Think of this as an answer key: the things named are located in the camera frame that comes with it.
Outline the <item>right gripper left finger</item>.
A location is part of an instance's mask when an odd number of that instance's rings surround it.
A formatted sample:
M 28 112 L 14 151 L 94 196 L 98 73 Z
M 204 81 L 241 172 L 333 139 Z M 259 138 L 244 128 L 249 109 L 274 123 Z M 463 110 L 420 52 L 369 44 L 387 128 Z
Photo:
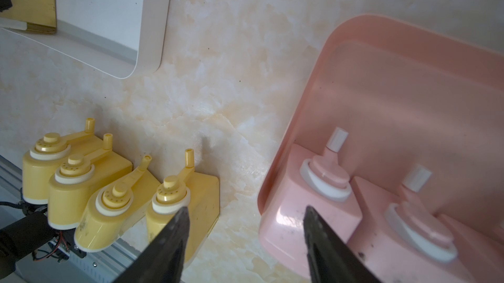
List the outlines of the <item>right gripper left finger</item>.
M 183 207 L 114 282 L 180 282 L 189 232 L 188 208 Z

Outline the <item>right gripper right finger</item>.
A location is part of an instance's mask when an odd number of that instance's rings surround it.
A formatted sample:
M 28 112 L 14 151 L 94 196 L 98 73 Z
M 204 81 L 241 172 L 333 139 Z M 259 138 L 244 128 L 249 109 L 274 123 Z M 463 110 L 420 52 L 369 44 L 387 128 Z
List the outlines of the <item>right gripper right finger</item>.
M 379 282 L 312 206 L 303 227 L 312 282 Z

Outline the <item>pink sharpener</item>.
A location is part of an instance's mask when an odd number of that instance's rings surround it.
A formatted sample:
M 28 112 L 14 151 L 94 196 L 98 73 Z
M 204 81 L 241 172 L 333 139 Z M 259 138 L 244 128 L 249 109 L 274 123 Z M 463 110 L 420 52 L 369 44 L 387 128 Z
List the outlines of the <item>pink sharpener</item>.
M 382 282 L 475 281 L 451 231 L 419 198 L 431 174 L 415 166 L 396 194 L 364 178 L 351 181 L 363 218 L 347 245 Z
M 262 247 L 305 278 L 310 276 L 303 226 L 307 206 L 315 208 L 343 242 L 348 242 L 363 218 L 350 175 L 338 161 L 347 136 L 336 128 L 321 154 L 292 145 L 262 214 Z
M 503 282 L 503 245 L 441 214 L 437 217 L 454 236 L 458 259 L 476 282 Z

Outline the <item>yellow sharpener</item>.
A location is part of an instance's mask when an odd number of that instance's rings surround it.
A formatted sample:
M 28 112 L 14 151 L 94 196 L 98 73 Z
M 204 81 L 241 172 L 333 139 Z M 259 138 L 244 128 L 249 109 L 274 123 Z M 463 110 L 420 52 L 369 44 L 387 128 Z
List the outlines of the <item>yellow sharpener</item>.
M 53 35 L 56 0 L 1 0 L 1 27 Z
M 148 170 L 151 161 L 145 155 L 131 173 L 92 194 L 73 236 L 78 249 L 103 251 L 145 216 L 160 185 Z
M 75 229 L 91 195 L 132 170 L 131 161 L 113 152 L 112 134 L 104 135 L 100 149 L 72 153 L 49 180 L 49 226 L 60 231 Z
M 34 205 L 49 199 L 49 180 L 71 154 L 89 154 L 102 147 L 95 136 L 95 119 L 88 118 L 81 132 L 61 136 L 56 132 L 38 139 L 22 159 L 22 198 Z
M 152 242 L 181 208 L 188 208 L 190 228 L 184 266 L 188 267 L 211 233 L 220 214 L 219 178 L 196 171 L 194 150 L 185 150 L 185 167 L 166 177 L 146 210 L 148 240 Z

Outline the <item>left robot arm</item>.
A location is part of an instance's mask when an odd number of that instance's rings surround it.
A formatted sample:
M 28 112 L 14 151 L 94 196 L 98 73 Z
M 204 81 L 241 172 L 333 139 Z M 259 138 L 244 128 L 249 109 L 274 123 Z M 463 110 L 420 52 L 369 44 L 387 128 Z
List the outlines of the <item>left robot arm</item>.
M 1 229 L 1 279 L 16 271 L 16 263 L 28 255 L 35 261 L 49 258 L 57 250 L 38 258 L 40 247 L 51 242 L 56 231 L 49 225 L 45 211 L 34 212 Z

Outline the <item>pink storage tray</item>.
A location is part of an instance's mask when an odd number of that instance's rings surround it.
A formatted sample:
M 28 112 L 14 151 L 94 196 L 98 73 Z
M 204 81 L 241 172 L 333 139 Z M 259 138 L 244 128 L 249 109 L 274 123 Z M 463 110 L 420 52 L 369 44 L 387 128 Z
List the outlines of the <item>pink storage tray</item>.
M 348 132 L 342 167 L 395 192 L 417 164 L 427 209 L 498 237 L 503 220 L 503 54 L 381 15 L 326 40 L 257 199 L 266 210 L 293 144 L 321 153 Z

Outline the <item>white storage tray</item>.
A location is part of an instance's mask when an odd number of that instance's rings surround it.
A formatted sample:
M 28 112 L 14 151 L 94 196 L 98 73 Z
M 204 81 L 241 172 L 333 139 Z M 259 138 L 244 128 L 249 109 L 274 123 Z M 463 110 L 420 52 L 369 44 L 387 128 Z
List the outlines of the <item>white storage tray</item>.
M 55 0 L 55 34 L 15 34 L 126 79 L 159 68 L 169 1 Z

